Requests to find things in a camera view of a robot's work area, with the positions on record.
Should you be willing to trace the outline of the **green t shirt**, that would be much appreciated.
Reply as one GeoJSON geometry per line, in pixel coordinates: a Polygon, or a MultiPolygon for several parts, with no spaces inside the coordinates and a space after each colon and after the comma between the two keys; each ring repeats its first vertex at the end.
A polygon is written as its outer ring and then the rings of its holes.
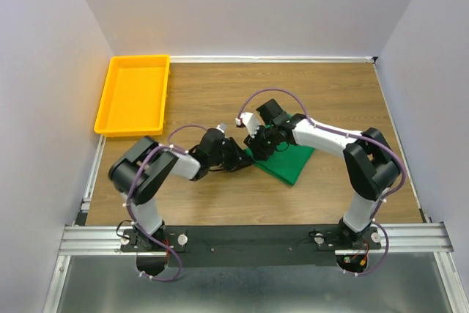
{"type": "MultiPolygon", "coordinates": [[[[280,130],[287,133],[285,128],[281,125],[276,125],[274,121],[261,126],[278,127],[280,130]]],[[[252,157],[252,154],[247,147],[244,151],[252,157]]],[[[315,149],[313,147],[302,147],[297,145],[290,137],[288,137],[287,133],[287,141],[279,144],[276,151],[268,158],[267,161],[254,160],[254,165],[262,171],[272,175],[277,180],[282,181],[286,185],[293,186],[298,181],[303,168],[313,155],[314,151],[315,149]]]]}

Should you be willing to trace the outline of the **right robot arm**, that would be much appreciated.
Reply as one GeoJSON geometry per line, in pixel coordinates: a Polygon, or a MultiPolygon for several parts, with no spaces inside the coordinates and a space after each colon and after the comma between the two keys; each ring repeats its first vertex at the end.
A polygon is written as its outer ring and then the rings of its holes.
{"type": "Polygon", "coordinates": [[[255,114],[239,112],[235,123],[247,130],[244,142],[258,161],[268,160],[282,143],[322,150],[344,161],[354,191],[336,230],[336,240],[345,248],[362,242],[382,202],[406,179],[402,160],[375,128],[355,131],[325,125],[305,112],[285,112],[274,99],[255,114]]]}

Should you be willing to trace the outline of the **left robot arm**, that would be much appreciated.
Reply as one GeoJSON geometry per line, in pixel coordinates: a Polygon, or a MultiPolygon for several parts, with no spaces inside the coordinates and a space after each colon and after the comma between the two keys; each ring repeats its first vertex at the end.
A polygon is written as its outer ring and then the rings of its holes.
{"type": "Polygon", "coordinates": [[[197,181],[210,172],[236,172],[253,163],[233,138],[226,137],[220,128],[210,128],[188,151],[145,136],[111,166],[108,178],[123,195],[125,207],[130,208],[137,223],[133,229],[138,243],[153,251],[166,243],[155,195],[168,176],[197,181]]]}

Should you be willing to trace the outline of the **yellow plastic tray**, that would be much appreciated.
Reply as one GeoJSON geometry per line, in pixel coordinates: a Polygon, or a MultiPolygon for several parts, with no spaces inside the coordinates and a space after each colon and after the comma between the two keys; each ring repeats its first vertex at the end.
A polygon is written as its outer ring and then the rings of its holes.
{"type": "Polygon", "coordinates": [[[94,132],[107,138],[162,134],[169,74],[167,54],[112,57],[94,132]]]}

